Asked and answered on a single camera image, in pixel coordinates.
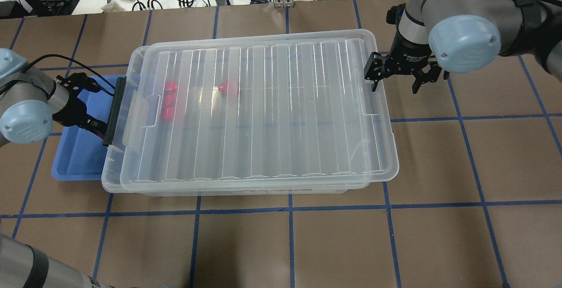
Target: light blue joint cap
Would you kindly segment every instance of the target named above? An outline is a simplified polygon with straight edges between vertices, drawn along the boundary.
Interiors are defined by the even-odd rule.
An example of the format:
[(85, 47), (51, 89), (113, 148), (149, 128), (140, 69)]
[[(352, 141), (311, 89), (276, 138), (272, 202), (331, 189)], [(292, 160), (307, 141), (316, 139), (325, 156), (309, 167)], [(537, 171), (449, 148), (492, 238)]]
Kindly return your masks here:
[(429, 46), (444, 70), (466, 73), (488, 65), (500, 53), (500, 32), (489, 20), (463, 14), (440, 21)]
[(0, 48), (0, 80), (12, 75), (19, 70), (27, 61), (16, 52)]
[(24, 100), (0, 117), (0, 132), (11, 142), (29, 144), (43, 140), (53, 130), (53, 112), (40, 100)]

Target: blue plastic tray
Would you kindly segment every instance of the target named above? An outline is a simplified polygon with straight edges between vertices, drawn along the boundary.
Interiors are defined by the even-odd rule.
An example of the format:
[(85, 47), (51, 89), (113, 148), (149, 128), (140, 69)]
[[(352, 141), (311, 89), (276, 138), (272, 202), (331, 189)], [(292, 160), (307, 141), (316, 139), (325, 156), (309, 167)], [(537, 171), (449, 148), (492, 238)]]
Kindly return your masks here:
[[(119, 76), (104, 77), (115, 85)], [(94, 78), (112, 91), (105, 82)], [(84, 90), (78, 98), (86, 103), (90, 116), (107, 121), (113, 99), (111, 96), (104, 92), (91, 93)], [(64, 128), (51, 174), (56, 180), (101, 180), (106, 153), (107, 148), (95, 134), (77, 126)]]

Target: transparent plastic lid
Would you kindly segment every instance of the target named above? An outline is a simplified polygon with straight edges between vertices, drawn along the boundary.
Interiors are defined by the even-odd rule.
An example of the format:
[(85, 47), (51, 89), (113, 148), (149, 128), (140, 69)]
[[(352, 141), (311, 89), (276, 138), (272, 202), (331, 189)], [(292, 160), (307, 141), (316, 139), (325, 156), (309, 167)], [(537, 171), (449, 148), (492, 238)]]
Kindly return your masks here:
[(136, 50), (104, 167), (112, 192), (362, 188), (398, 172), (367, 30)]

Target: brown table surface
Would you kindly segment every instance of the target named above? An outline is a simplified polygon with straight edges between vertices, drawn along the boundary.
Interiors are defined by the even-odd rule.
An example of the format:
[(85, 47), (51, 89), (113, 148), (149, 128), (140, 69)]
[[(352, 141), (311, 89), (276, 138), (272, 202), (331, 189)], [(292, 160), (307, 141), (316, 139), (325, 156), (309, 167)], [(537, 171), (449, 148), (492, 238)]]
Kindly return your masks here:
[[(0, 47), (125, 74), (143, 44), (366, 28), (389, 50), (390, 6), (297, 2), (0, 21)], [(64, 74), (61, 59), (38, 65)], [(562, 284), (562, 83), (497, 58), (411, 94), (385, 80), (400, 173), (328, 195), (151, 198), (58, 182), (62, 128), (0, 152), (5, 234), (118, 288), (501, 287)]]

